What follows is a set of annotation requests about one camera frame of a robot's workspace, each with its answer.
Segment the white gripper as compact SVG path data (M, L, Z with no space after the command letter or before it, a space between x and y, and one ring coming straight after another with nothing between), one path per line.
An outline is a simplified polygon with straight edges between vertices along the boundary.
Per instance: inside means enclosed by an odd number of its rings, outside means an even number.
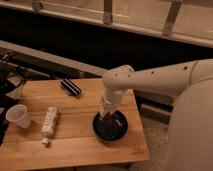
M116 111L125 93L125 90L111 90L108 88L104 90L100 100L100 115L102 118Z

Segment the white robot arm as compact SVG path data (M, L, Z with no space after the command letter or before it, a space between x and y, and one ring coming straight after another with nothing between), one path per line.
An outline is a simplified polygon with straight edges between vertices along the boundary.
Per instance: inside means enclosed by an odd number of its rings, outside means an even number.
M110 69L102 77L102 117L113 114L128 89L178 97L187 87L213 78L213 59L195 60L135 71L130 65Z

